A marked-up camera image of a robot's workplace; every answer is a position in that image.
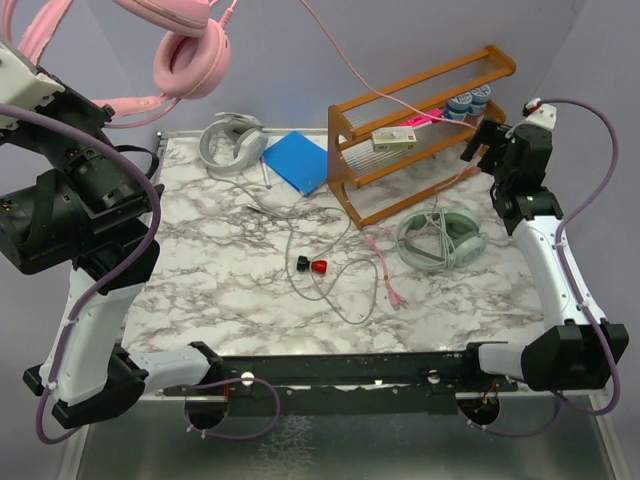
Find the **pink grey headphones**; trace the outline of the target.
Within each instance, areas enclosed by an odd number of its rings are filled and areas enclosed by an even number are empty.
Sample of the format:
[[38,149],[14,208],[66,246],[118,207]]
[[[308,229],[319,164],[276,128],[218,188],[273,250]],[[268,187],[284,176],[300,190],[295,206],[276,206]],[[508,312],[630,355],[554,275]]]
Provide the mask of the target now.
[[218,19],[214,1],[85,1],[93,25],[105,35],[122,72],[131,81],[152,71],[149,84],[158,92],[140,98],[98,100],[116,110],[107,127],[143,127],[169,114],[180,102],[224,103],[236,79],[225,78],[231,65],[231,44],[225,28],[236,3],[229,1]]

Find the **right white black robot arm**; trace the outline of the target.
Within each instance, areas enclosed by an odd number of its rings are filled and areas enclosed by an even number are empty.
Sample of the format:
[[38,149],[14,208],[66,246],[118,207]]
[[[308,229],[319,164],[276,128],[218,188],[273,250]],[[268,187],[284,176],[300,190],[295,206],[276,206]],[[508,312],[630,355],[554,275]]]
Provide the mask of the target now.
[[596,390],[629,343],[621,324],[610,323],[591,299],[558,228],[563,212],[543,184],[552,134],[533,124],[516,128],[485,119],[461,155],[469,161],[484,147],[480,169],[492,176],[494,210],[524,256],[534,280],[545,331],[527,345],[482,343],[459,367],[461,383],[481,391],[496,375],[521,380],[535,391]]

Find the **mint green headphones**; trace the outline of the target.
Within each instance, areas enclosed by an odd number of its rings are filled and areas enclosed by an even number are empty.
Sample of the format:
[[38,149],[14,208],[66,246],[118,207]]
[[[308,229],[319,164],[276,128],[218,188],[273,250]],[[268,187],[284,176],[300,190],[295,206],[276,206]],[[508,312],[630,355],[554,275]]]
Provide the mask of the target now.
[[[416,244],[428,227],[433,227],[437,233],[438,253]],[[424,210],[406,217],[398,225],[394,242],[406,265],[429,272],[466,267],[475,262],[488,245],[487,236],[481,231],[480,218],[462,207],[433,212]]]

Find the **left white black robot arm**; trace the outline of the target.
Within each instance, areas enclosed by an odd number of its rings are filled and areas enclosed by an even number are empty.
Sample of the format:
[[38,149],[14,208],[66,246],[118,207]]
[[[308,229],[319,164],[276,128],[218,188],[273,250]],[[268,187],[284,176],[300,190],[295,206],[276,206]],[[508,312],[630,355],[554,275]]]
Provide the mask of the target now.
[[122,415],[147,393],[214,392],[221,361],[206,344],[152,354],[121,345],[124,318],[159,257],[164,188],[105,136],[112,110],[65,89],[41,105],[3,104],[1,111],[17,124],[2,130],[2,142],[50,163],[33,186],[2,197],[2,254],[26,275],[71,266],[53,347],[23,376],[39,411],[72,434]]

